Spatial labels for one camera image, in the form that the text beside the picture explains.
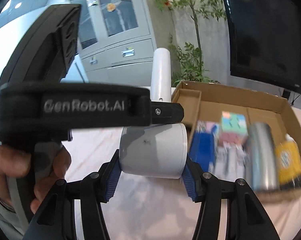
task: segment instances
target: yellow package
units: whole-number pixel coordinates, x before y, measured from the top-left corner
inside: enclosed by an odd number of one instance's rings
[[[287,187],[301,186],[301,159],[298,146],[288,134],[286,141],[276,147],[279,184]]]

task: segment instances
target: blue package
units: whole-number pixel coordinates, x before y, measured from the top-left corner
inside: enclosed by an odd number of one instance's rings
[[[204,172],[213,172],[215,160],[214,134],[196,132],[188,156],[198,163]]]

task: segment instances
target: metal bottle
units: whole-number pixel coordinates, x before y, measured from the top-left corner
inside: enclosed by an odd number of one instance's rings
[[[253,123],[245,146],[245,179],[254,191],[279,189],[275,146],[268,124]]]

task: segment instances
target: ceiling light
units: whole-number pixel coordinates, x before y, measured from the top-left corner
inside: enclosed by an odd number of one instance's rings
[[[9,0],[6,5],[4,6],[4,8],[2,9],[2,12],[6,11],[9,7],[10,7],[10,3],[12,2],[12,0]]]
[[[15,9],[19,8],[21,6],[21,2],[19,2],[18,4],[16,4]]]

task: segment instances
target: blue gripper pad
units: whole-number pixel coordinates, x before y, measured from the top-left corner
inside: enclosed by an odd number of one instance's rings
[[[106,192],[105,192],[105,200],[108,202],[110,198],[114,196],[120,174],[122,173],[122,169],[119,165],[119,159],[117,158],[116,162],[114,163],[113,169],[108,177]]]
[[[188,165],[185,166],[181,176],[183,178],[188,197],[190,197],[195,202],[198,199],[198,195],[195,189],[195,180],[190,172]]]

